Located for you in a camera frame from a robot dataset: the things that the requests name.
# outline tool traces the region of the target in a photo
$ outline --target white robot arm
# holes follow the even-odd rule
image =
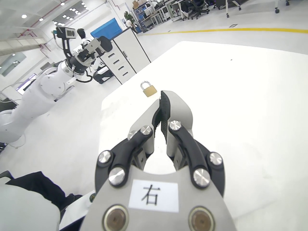
[[[17,141],[28,125],[38,116],[48,112],[56,100],[62,96],[75,80],[82,81],[86,69],[91,63],[105,52],[112,50],[110,40],[102,36],[89,42],[78,54],[72,56],[69,39],[76,38],[76,31],[72,28],[57,27],[57,37],[62,39],[66,59],[58,68],[48,68],[30,85],[22,96],[20,105],[13,110],[0,113],[0,142],[11,143]]]

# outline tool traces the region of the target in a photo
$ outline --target cardboard box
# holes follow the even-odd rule
[[[138,2],[136,2],[136,1],[133,1],[133,8],[134,9],[137,9],[139,7],[139,4],[138,4]]]
[[[140,6],[141,4],[143,4],[142,0],[138,0],[138,4],[139,4],[139,6]]]

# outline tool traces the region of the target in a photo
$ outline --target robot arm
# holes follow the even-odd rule
[[[128,138],[103,151],[96,164],[97,196],[80,231],[204,230],[235,231],[223,201],[222,157],[193,138],[193,117],[174,92],[161,98],[133,124]],[[143,172],[154,152],[155,129],[161,122],[167,155],[175,173]]]
[[[102,36],[94,39],[78,54],[72,55],[69,39],[76,38],[76,31],[72,28],[57,27],[57,37],[62,38],[66,59],[58,68],[48,68],[25,91],[20,105],[13,110],[0,113],[0,142],[11,143],[17,141],[28,125],[38,116],[48,112],[65,91],[76,80],[82,81],[86,69],[91,63],[105,52],[112,50],[110,40]]]

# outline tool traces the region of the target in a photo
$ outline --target black cable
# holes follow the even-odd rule
[[[90,76],[90,75],[88,74],[88,71],[87,71],[87,70],[86,70],[86,74],[87,74],[87,77],[90,78],[89,80],[87,80],[87,81],[81,81],[81,80],[79,80],[79,79],[76,79],[76,81],[77,81],[77,82],[80,82],[80,83],[89,83],[89,82],[91,82],[91,81],[93,80],[93,77]]]

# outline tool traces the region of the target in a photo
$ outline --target yellow floor line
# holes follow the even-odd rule
[[[305,34],[308,34],[308,30],[305,30],[305,29],[291,29],[291,28],[226,28],[226,29],[208,29],[208,30],[195,30],[195,31],[148,33],[148,34],[144,34],[144,35],[175,34],[175,33],[197,33],[197,32],[233,32],[233,31],[293,32],[293,33],[305,33]]]

